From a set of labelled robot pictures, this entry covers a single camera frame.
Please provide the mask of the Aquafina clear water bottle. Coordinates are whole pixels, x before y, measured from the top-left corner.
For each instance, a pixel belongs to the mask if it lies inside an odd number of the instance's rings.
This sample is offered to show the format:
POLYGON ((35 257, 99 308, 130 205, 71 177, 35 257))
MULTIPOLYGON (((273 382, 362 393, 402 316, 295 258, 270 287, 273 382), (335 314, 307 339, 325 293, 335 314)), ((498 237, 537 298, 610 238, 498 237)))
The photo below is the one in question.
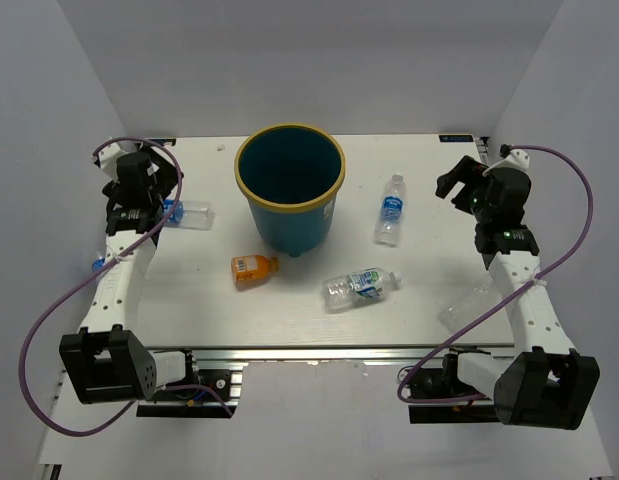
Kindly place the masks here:
POLYGON ((381 206, 373 240, 377 244, 395 247, 405 206, 406 184, 400 173, 394 173, 383 188, 381 206))

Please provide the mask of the orange juice bottle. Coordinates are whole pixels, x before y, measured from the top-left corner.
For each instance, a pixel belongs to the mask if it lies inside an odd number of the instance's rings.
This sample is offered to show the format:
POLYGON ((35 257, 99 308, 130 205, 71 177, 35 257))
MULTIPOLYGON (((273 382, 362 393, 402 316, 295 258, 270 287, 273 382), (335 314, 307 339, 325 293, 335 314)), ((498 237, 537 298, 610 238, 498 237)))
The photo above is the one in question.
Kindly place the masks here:
POLYGON ((247 290, 266 283, 279 270, 277 257, 245 255, 231 259, 232 279, 238 290, 247 290))

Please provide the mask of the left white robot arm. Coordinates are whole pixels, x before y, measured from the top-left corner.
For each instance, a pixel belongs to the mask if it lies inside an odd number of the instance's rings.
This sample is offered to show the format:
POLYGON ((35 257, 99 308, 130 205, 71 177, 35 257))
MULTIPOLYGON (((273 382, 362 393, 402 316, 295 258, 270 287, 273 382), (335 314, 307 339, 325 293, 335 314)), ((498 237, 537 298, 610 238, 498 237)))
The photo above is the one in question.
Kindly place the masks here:
POLYGON ((75 334, 62 337, 59 353, 83 404, 149 400, 166 386, 188 399, 200 374, 183 351, 150 352, 134 334, 148 266, 157 250, 165 199, 177 185, 175 167, 148 147, 102 158, 106 255, 92 304, 75 334))

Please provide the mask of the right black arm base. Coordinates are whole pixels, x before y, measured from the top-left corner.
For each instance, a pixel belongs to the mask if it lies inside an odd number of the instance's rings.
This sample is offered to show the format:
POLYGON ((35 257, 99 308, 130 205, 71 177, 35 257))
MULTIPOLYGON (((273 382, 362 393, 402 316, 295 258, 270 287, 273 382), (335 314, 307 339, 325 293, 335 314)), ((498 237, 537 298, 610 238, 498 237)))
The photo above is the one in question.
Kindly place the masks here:
POLYGON ((440 366, 421 368, 406 383, 407 398, 418 401, 408 406, 411 425, 498 423, 490 400, 458 378, 463 352, 452 348, 440 366))

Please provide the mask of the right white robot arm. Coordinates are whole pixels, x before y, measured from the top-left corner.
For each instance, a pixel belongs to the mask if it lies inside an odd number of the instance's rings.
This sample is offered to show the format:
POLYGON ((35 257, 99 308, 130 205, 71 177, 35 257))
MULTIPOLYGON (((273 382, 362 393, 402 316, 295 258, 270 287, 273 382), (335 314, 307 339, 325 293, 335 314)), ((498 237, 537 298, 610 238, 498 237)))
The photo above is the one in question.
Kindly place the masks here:
POLYGON ((490 398, 508 425, 575 430, 600 378, 597 361, 579 354, 562 329, 540 279, 539 247, 523 224, 531 191, 528 175, 513 166, 489 168, 463 157, 437 180, 452 204, 476 220, 475 245, 506 301, 516 356, 510 363, 487 353, 459 352, 440 374, 442 390, 461 399, 474 389, 490 398))

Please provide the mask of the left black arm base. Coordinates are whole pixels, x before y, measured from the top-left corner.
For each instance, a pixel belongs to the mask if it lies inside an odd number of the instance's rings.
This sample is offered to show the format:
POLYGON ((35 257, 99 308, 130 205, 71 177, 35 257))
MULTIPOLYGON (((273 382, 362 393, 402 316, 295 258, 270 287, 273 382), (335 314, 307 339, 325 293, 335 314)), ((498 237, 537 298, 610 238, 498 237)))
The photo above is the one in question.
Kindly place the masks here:
POLYGON ((139 401, 136 416, 163 419, 229 419, 241 395, 245 363, 200 361, 175 386, 159 390, 148 401, 139 401))

